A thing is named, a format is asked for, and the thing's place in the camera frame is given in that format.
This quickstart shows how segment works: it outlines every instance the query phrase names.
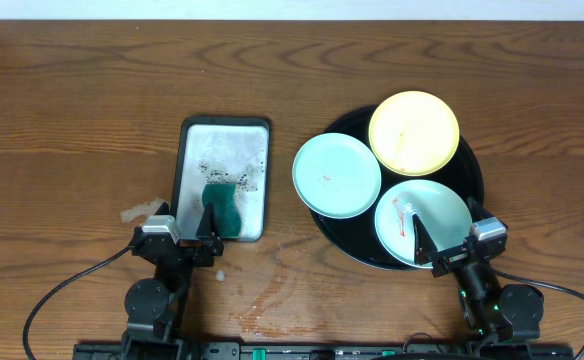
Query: tray rim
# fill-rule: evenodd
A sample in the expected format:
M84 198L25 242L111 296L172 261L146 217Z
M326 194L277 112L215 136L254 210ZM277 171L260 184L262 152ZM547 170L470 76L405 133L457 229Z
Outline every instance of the tray rim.
M183 175L183 164L185 161L185 145L187 144L187 135L190 127L193 125L222 125L222 126L261 126L265 128L268 134L266 154L265 154L265 189L263 193L263 227L261 233L254 240L234 240L237 242L256 242L263 237L265 233L265 225L267 218L267 197L268 184L270 180L270 119L266 117L235 117L235 116L208 116L208 115L194 115L186 118L181 124L181 136L179 138L179 152L176 159L176 170L174 172L174 182L172 184L172 198L170 206L170 215L175 219L178 214L179 196L181 195L181 181Z

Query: red sauce stain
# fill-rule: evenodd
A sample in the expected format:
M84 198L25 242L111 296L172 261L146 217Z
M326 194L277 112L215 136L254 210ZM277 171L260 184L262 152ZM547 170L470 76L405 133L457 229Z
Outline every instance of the red sauce stain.
M401 236L405 237L405 213L399 208L399 197L395 197L392 200L392 205L396 209L396 213L399 215L399 225L401 225Z

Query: green connector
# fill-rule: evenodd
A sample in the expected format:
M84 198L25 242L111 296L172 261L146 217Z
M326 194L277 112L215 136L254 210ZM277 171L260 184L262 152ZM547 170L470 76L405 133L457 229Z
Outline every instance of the green connector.
M265 349L252 350L252 360L265 360L266 356Z

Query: metal tray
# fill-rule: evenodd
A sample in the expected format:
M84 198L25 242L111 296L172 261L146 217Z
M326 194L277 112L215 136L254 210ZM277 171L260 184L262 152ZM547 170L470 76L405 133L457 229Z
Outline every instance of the metal tray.
M236 183L242 228L238 241L257 241L265 226L270 125L261 118L195 116L181 127L172 216L182 239L194 239L207 184Z

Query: black round tray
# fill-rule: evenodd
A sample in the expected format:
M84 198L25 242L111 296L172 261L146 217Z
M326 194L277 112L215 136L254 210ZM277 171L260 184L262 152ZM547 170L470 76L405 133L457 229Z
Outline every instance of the black round tray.
M342 116L330 125L326 133L350 135L370 147L368 125L377 106L368 106ZM402 176L381 165L381 193L374 204L363 214L349 219L331 219L310 210L314 222L321 232L337 248L364 264L388 270L413 270L390 255L374 228L374 212L378 200L392 186L414 179L426 179L443 184L456 192L463 200L474 197L483 204L483 176L476 157L467 142L461 137L452 159L440 170L426 176Z

